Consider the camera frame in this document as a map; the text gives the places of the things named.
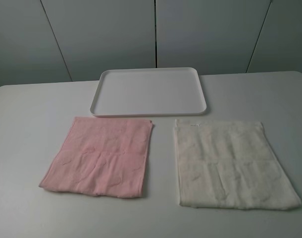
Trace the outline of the pink towel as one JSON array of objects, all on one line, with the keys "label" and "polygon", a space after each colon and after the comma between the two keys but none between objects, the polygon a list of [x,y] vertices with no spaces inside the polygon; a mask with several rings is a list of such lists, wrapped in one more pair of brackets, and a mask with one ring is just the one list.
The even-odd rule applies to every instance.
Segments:
[{"label": "pink towel", "polygon": [[139,198],[153,123],[76,117],[39,186],[53,192]]}]

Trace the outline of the cream white towel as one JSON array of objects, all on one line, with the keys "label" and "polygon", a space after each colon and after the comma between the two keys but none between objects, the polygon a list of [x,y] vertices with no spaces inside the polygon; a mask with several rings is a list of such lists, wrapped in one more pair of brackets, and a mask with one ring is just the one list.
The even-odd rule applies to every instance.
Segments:
[{"label": "cream white towel", "polygon": [[258,121],[175,121],[179,204],[290,210],[302,201]]}]

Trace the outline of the white rectangular plastic tray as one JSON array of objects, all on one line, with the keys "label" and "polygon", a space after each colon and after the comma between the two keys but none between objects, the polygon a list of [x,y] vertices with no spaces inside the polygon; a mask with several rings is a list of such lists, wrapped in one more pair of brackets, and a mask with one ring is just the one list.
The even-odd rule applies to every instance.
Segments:
[{"label": "white rectangular plastic tray", "polygon": [[192,67],[107,70],[90,106],[93,116],[105,118],[201,115],[206,109]]}]

